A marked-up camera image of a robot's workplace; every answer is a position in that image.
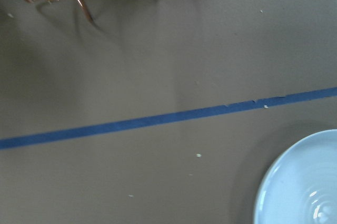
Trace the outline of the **light blue plate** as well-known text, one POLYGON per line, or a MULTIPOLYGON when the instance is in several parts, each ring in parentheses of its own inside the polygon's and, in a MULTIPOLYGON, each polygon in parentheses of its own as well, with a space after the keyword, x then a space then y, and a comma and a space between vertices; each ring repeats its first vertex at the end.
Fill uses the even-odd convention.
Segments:
POLYGON ((336 130, 298 141, 267 170, 253 223, 336 223, 336 130))

